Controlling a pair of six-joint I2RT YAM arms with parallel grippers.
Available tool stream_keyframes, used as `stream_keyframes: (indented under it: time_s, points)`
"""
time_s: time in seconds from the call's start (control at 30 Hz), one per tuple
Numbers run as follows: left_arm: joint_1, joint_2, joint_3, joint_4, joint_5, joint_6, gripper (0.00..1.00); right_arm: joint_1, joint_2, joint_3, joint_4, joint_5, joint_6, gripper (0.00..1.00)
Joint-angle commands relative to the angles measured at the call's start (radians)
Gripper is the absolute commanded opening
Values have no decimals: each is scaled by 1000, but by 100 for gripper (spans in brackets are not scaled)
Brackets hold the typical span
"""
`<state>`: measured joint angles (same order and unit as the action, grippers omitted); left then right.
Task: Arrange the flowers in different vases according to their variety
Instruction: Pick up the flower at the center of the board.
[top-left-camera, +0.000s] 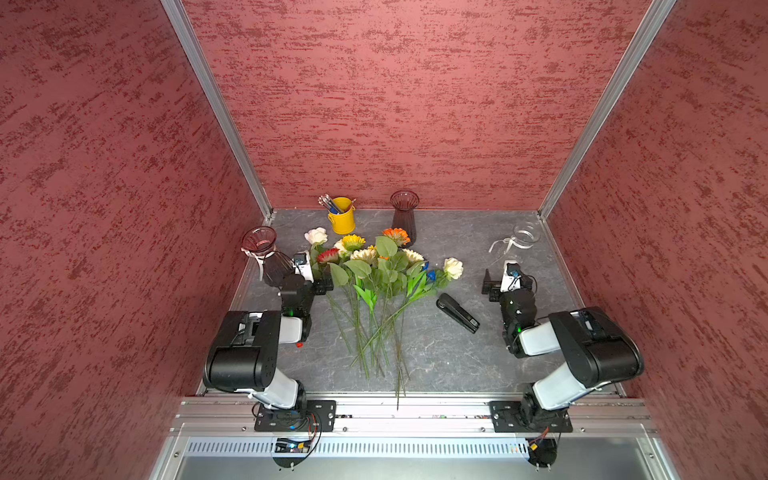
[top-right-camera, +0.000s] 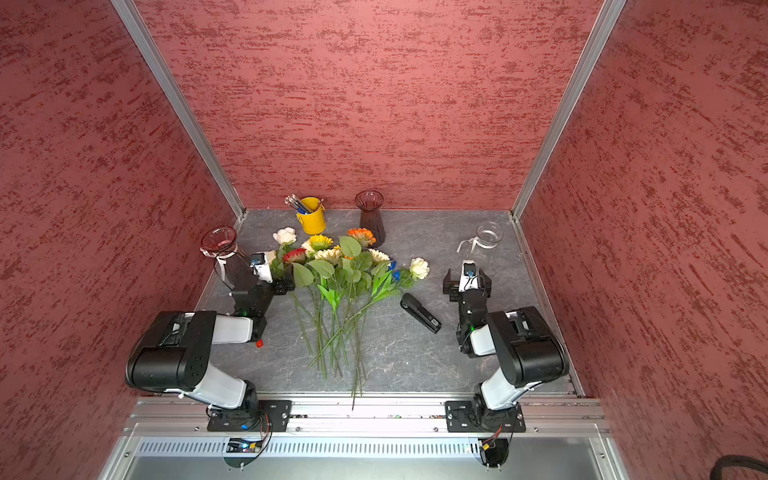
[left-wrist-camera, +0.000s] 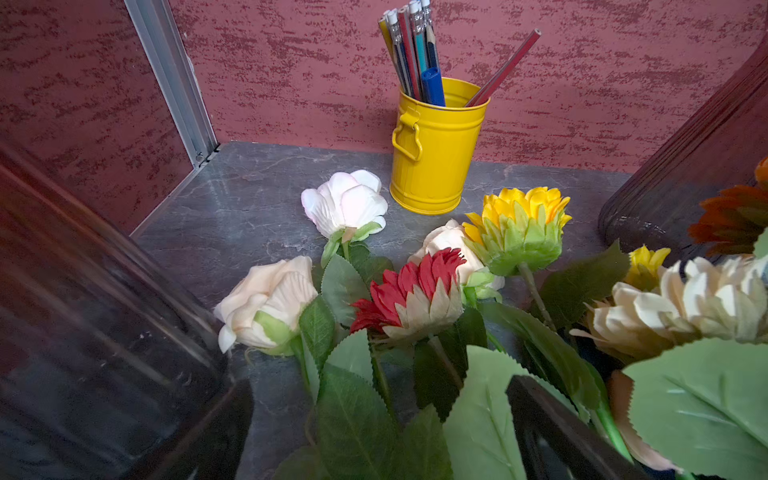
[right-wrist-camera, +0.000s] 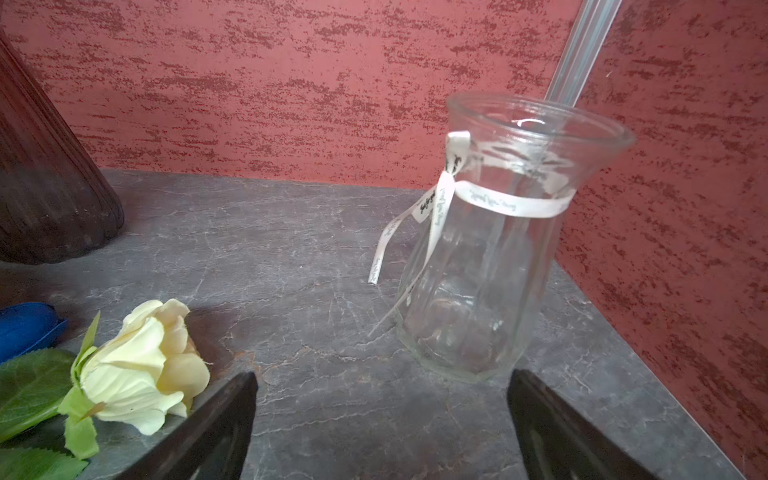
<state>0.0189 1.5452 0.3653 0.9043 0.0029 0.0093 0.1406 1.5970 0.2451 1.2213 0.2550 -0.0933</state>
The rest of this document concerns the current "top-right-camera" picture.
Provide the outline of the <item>cream rose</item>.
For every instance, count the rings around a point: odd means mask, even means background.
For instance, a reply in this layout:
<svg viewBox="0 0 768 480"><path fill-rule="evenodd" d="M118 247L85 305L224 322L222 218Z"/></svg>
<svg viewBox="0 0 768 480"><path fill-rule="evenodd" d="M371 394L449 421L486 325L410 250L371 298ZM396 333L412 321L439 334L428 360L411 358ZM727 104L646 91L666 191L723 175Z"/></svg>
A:
<svg viewBox="0 0 768 480"><path fill-rule="evenodd" d="M345 257L332 265L314 257L306 265L313 274L309 285L315 301L312 320L315 327L315 346L310 365L320 370L336 369L350 361L348 346L362 347L364 323L372 308L389 299L402 296L430 273L427 260L416 257L404 267L398 283L389 278L389 264L373 265L354 279Z"/></svg>

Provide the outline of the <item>large yellow sunflower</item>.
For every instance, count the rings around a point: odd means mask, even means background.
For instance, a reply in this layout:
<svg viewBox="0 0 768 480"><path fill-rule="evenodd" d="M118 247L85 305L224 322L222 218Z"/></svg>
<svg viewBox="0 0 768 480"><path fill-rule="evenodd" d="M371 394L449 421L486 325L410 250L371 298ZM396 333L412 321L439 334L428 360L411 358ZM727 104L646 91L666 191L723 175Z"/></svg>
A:
<svg viewBox="0 0 768 480"><path fill-rule="evenodd" d="M334 245L334 241L324 235L313 235L307 241L308 248L313 251L323 251L331 249Z"/></svg>

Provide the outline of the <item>cream gerbera flower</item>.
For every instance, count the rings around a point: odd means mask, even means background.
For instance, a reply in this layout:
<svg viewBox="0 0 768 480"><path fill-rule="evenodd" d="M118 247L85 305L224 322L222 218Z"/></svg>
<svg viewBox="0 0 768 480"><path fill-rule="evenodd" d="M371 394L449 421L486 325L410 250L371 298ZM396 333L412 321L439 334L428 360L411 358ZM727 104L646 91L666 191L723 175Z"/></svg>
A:
<svg viewBox="0 0 768 480"><path fill-rule="evenodd" d="M339 246L331 249L319 250L314 254L315 260L323 260L332 265L337 265L343 258L343 252Z"/></svg>

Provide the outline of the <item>orange gerbera flower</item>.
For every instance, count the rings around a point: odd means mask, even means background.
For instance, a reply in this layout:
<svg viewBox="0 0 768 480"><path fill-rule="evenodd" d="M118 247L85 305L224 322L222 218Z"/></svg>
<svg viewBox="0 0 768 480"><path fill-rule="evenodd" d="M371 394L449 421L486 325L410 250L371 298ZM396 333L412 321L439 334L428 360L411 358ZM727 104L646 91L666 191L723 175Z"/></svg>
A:
<svg viewBox="0 0 768 480"><path fill-rule="evenodd" d="M373 232L366 228L355 228L347 231L343 238L342 250L349 271L358 280L362 273L368 272L374 265L372 247L377 243Z"/></svg>

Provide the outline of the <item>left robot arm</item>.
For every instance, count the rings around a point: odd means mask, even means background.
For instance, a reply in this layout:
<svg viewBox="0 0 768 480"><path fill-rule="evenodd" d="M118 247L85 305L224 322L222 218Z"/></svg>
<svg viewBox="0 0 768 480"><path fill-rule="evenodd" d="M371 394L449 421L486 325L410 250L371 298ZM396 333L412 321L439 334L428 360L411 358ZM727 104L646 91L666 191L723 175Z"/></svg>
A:
<svg viewBox="0 0 768 480"><path fill-rule="evenodd" d="M294 288L293 273L287 272L233 291L233 315L212 310L160 312L133 347L125 370L127 385L206 405L210 432L283 431L284 424L272 423L274 414L259 402L253 383L225 373L211 363L210 355L214 345L262 347L272 299Z"/></svg>

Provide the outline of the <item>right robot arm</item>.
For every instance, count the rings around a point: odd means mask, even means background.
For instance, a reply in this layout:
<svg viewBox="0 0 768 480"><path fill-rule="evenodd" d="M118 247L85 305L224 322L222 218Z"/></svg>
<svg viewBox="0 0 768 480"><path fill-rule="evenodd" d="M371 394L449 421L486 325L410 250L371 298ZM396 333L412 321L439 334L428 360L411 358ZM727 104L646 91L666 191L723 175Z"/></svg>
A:
<svg viewBox="0 0 768 480"><path fill-rule="evenodd" d="M492 280L472 261L462 264L459 279L446 274L442 288L458 304L460 351L498 361L497 370L475 389L465 422L481 431L510 427L524 395L569 374L565 349L537 308L490 311Z"/></svg>

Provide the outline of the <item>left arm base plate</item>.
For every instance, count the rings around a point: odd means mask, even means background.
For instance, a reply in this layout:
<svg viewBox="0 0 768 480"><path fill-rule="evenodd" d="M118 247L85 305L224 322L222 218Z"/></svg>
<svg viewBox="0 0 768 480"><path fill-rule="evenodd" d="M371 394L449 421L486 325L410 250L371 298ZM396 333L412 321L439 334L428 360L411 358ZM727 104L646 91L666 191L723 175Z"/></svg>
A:
<svg viewBox="0 0 768 480"><path fill-rule="evenodd" d="M209 432L278 432L287 430L293 402L259 400L255 407L208 410Z"/></svg>

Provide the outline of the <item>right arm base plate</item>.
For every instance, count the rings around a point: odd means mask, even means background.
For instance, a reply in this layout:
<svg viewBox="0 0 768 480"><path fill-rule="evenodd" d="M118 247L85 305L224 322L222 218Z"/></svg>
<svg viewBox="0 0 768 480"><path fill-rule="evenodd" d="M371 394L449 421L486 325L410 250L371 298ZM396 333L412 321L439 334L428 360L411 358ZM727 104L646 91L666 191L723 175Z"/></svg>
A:
<svg viewBox="0 0 768 480"><path fill-rule="evenodd" d="M519 405L504 410L491 410L476 400L447 401L445 419L451 433L524 433L526 425Z"/></svg>

